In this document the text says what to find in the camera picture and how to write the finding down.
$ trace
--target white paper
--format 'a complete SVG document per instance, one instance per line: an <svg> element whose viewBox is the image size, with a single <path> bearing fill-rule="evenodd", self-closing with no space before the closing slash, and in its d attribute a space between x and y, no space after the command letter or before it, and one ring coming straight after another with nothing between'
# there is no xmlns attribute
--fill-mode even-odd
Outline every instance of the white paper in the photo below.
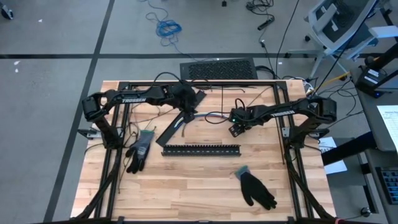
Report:
<svg viewBox="0 0 398 224"><path fill-rule="evenodd" d="M377 106L398 152L398 105Z"/></svg>
<svg viewBox="0 0 398 224"><path fill-rule="evenodd" d="M319 139L319 149L321 150L322 153L327 152L331 149L334 149L336 147L336 143L333 140L332 137L326 137L326 138L321 138ZM337 172L344 172L347 171L346 164L344 161L338 161L334 162L332 164L329 164L324 167L326 174L334 174Z"/></svg>

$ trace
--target wooden table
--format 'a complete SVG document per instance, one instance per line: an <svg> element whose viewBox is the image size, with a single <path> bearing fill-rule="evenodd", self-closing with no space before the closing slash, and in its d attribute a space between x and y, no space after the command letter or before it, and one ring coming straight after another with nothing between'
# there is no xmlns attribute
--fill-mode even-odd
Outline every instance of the wooden table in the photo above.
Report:
<svg viewBox="0 0 398 224"><path fill-rule="evenodd" d="M287 80L290 100L305 96L302 82ZM118 81L105 81L101 91L117 89ZM235 98L242 99L248 105L260 92L269 86L223 91L223 111L234 108ZM221 109L221 90L206 90L207 96L197 107L199 112L219 111ZM264 91L252 105L274 105L272 88ZM153 118L170 110L169 106L156 107L141 104L134 108L131 121ZM276 128L276 119L264 126L253 127L250 131L234 138L229 133L230 122L219 125L207 123L203 118L196 118L185 128L182 137L180 128L168 144L240 144L241 157L162 157L162 147L155 143L164 129L176 117L179 111L171 112L148 121L138 123L141 129L155 129L155 138L143 172L123 174L120 193L116 193L113 219L118 216L126 220L286 220L294 217L294 206L286 165L282 162L280 141ZM110 123L113 111L107 116ZM305 116L294 115L295 124L299 125ZM121 125L121 112L117 126ZM88 142L88 147L101 143L100 139ZM306 144L317 146L313 139L306 139ZM335 215L328 181L323 169L320 152L310 148L301 150L307 176L308 188L317 200L331 214ZM80 181L76 192L71 217L78 215L90 202L99 187L105 149L103 146L91 148L85 156ZM240 183L233 172L248 165L252 174L260 179L275 196L277 208L267 211L257 202L250 207L243 199ZM303 195L299 187L298 195L303 216L306 216ZM104 200L102 216L107 200Z"/></svg>

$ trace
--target white label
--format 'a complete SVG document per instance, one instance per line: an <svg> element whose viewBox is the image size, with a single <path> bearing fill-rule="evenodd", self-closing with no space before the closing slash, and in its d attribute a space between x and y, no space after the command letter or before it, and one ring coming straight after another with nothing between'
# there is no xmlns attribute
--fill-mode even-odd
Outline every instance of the white label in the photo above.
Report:
<svg viewBox="0 0 398 224"><path fill-rule="evenodd" d="M289 114L294 114L294 111L285 111L285 112L280 112L280 113L274 113L274 114L271 114L271 116L273 116L275 118L277 116L285 116L285 115L289 115Z"/></svg>
<svg viewBox="0 0 398 224"><path fill-rule="evenodd" d="M379 77L379 73L377 71L375 71L375 70L369 69L368 73L371 74L371 75L374 75L375 77Z"/></svg>
<svg viewBox="0 0 398 224"><path fill-rule="evenodd" d="M367 76L365 76L365 79L366 79L367 81L369 81L369 82L373 82L374 84L377 84L376 81L374 81L373 79L371 79L371 78L369 78L369 77L367 77Z"/></svg>
<svg viewBox="0 0 398 224"><path fill-rule="evenodd" d="M137 99L122 99L122 103L140 103L145 102L146 98L137 98Z"/></svg>

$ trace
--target black metal frame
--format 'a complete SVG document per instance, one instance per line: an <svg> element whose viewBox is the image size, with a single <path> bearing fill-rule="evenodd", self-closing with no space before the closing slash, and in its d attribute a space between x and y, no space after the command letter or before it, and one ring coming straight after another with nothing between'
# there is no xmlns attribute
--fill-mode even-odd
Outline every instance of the black metal frame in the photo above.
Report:
<svg viewBox="0 0 398 224"><path fill-rule="evenodd" d="M156 82L156 85L164 85L164 84L172 84L172 83L176 83L176 82ZM135 86L150 86L152 84L152 82L137 82L137 83L132 83L132 82L120 82L119 86L118 86L118 90L122 90L127 88L128 90L132 90L133 87ZM220 82L203 82L203 81L197 81L197 82L193 82L192 83L193 86L240 86L240 87L245 87L245 86L271 86L273 88L274 91L274 97L275 97L275 103L279 104L280 103L280 97L279 97L279 90L282 90L282 93L284 95L284 101L288 102L289 101L289 94L287 92L287 85L285 81L238 81L238 82L228 82L228 81L220 81ZM116 125L116 122L118 120L118 114L119 114L119 110L120 110L120 106L116 106L114 108L114 116L112 118L112 126ZM128 119L128 115L129 115L129 104L124 105L124 109L123 109L123 116L122 116L122 128L125 129L127 126L127 119ZM290 127L294 126L294 120L293 120L293 116L292 115L288 115L287 116L289 119L289 125ZM279 117L279 130L280 133L282 133L282 128L286 128L285 127L285 123L284 123L284 118L283 117ZM284 154L288 154L290 153L290 145L287 145L287 141L281 139L282 144L281 144L281 149L283 146L283 151L282 153L282 157L283 159ZM114 205L114 199L115 199L115 195L116 195L116 186L118 183L118 175L119 175L119 170L120 170L120 165L121 165L121 156L122 156L122 148L116 149L116 157L115 157L115 162L113 165L112 170L115 170L111 174L108 175L108 171L109 171L109 162L111 160L111 150L112 149L107 149L106 154L105 154L105 158L104 158L104 166L103 166L103 171L102 171L102 176L101 176L101 182L100 182L100 189L108 188L108 181L109 179L112 179L111 181L111 191L109 193L109 200L108 200L108 206L106 209L106 218L111 219L112 218L112 212L113 212L113 205ZM297 167L298 167L298 172L300 174L301 179L303 180L305 186L307 186L307 181L305 179L305 170L303 168L303 162L302 162L302 157L301 157L301 153L299 149L295 150L296 156L297 156ZM293 200L293 205L294 205L294 209L295 209L295 216L296 218L302 218L302 214L301 214L301 209L300 209L300 203L299 203L299 196L297 194L297 187L296 187L296 183L294 181L294 179L289 175L289 181L290 181L290 189L292 192L292 200ZM99 200L96 208L95 208L95 214L94 214L94 218L99 218L100 214L101 214L101 207L102 207L102 203L103 203L103 196L101 197L101 199ZM313 211L311 209L311 205L309 203L309 201L307 200L307 198L305 198L305 205L306 205L306 209L307 209L307 215L309 218L313 218ZM277 221L277 222L261 222L261 223L275 223L275 224L280 224L280 223L287 223L288 221ZM142 223L142 221L124 221L123 223ZM197 222L184 222L184 221L179 221L179 223L197 223ZM231 222L212 222L212 223L231 223Z"/></svg>

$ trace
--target work glove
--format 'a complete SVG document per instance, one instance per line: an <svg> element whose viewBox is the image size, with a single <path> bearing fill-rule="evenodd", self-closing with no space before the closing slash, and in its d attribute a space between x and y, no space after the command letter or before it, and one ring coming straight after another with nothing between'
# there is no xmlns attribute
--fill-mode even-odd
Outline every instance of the work glove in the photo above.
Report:
<svg viewBox="0 0 398 224"><path fill-rule="evenodd" d="M235 172L235 176L241 181L243 198L250 206L254 205L252 198L260 203L266 210L276 208L275 197L269 193L266 186L259 179L251 175L247 166L243 166Z"/></svg>
<svg viewBox="0 0 398 224"><path fill-rule="evenodd" d="M140 138L137 142L130 146L126 152L126 157L132 156L130 166L126 169L126 172L132 172L133 174L138 171L142 171L145 166L145 160L147 159L148 152L150 149L150 142L155 135L155 132L142 130L140 132Z"/></svg>

